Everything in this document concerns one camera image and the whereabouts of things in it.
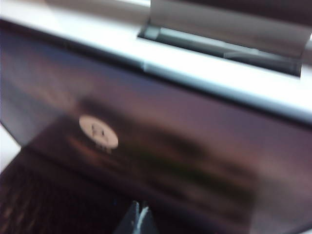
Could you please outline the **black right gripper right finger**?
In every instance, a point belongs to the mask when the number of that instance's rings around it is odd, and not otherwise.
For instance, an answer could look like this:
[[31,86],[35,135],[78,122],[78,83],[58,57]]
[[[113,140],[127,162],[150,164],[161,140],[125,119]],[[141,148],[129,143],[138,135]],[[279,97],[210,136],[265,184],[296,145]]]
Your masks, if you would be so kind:
[[158,234],[158,228],[153,218],[152,211],[147,202],[142,203],[139,213],[139,233],[140,234]]

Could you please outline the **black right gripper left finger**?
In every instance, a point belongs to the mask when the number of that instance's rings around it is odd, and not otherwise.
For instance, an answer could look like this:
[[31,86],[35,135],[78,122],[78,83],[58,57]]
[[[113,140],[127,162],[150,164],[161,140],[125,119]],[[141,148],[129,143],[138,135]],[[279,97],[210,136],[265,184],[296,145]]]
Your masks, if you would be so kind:
[[133,201],[113,234],[134,234],[139,220],[139,211],[139,203],[137,201]]

